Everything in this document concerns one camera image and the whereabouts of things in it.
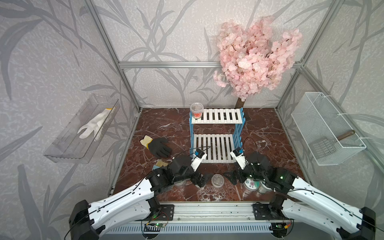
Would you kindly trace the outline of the clear seed container red label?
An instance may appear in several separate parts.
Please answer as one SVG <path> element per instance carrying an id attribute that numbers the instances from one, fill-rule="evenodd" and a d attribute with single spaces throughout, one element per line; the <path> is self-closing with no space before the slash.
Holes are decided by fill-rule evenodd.
<path id="1" fill-rule="evenodd" d="M 196 120 L 200 119 L 204 112 L 204 106 L 201 103 L 193 103 L 190 107 L 192 117 Z"/>

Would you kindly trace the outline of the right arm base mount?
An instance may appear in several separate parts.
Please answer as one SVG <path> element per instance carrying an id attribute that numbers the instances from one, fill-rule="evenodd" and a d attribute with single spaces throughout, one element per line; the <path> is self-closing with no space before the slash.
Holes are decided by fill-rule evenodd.
<path id="1" fill-rule="evenodd" d="M 282 221 L 287 220 L 282 213 L 282 207 L 275 204 L 262 204 L 257 202 L 252 205 L 255 220 Z"/>

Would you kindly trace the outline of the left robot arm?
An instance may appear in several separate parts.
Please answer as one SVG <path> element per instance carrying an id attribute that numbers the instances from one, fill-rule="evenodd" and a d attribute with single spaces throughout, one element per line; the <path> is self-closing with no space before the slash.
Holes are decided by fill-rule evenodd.
<path id="1" fill-rule="evenodd" d="M 162 213 L 157 195 L 186 180 L 199 187 L 205 186 L 208 179 L 198 172 L 198 168 L 207 156 L 201 151 L 178 156 L 167 166 L 150 171 L 124 191 L 93 203 L 78 202 L 71 213 L 66 235 L 72 240 L 97 240 L 124 224 L 157 218 Z"/>

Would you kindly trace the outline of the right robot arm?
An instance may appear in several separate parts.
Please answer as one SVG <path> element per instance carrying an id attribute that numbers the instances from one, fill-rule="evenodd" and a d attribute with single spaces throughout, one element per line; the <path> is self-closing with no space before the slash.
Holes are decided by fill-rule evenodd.
<path id="1" fill-rule="evenodd" d="M 233 184 L 247 179 L 260 182 L 276 192 L 268 205 L 253 204 L 257 220 L 300 221 L 333 236 L 336 240 L 373 240 L 376 237 L 376 213 L 339 201 L 316 189 L 297 174 L 271 166 L 267 156 L 253 152 L 248 156 L 240 148 L 231 152 L 236 169 L 225 173 Z"/>

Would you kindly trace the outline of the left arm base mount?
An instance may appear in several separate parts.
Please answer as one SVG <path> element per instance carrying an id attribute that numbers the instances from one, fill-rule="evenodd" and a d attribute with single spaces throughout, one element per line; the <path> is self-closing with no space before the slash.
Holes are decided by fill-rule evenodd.
<path id="1" fill-rule="evenodd" d="M 160 206 L 161 208 L 158 211 L 150 213 L 144 221 L 172 221 L 174 219 L 175 205 L 161 204 Z"/>

